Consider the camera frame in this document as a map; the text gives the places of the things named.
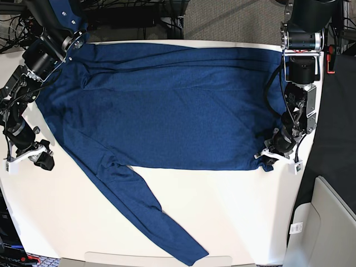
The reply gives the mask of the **blue long-sleeve T-shirt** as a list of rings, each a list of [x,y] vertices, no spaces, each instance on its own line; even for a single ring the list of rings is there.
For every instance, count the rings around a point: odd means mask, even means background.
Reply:
[[[273,168],[255,154],[285,111],[280,52],[163,44],[86,44],[36,101],[61,147],[113,206],[191,266],[207,251],[163,212],[133,167]]]

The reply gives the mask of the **black cloth side table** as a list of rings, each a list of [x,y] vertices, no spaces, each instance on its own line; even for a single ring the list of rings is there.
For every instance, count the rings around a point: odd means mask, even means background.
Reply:
[[[322,176],[355,210],[355,57],[338,55],[325,75],[318,125],[295,207],[311,202]]]

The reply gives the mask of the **grey plastic bin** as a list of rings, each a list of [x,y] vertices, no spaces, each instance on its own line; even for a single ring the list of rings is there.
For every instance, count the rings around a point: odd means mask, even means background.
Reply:
[[[321,176],[295,210],[283,265],[355,266],[355,213]]]

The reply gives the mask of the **black box with red label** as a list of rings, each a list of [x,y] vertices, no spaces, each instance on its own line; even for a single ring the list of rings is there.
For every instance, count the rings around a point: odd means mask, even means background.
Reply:
[[[27,266],[27,254],[1,193],[1,266]]]

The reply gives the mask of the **grey tray at table edge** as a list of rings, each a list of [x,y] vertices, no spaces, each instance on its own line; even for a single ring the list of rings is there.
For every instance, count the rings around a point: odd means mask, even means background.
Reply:
[[[193,266],[233,266],[233,260],[229,256],[208,256],[196,261]],[[58,266],[145,266],[159,267],[170,266],[179,267],[186,266],[173,257],[155,257],[155,256],[132,256],[119,254],[105,254],[86,252],[84,260],[74,260],[69,258],[61,258]]]

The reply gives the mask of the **red and black clamp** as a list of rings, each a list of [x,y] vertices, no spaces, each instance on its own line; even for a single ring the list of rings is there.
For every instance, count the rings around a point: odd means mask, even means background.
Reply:
[[[336,57],[336,47],[334,44],[331,44],[328,47],[327,51],[327,74],[335,74],[334,63]]]

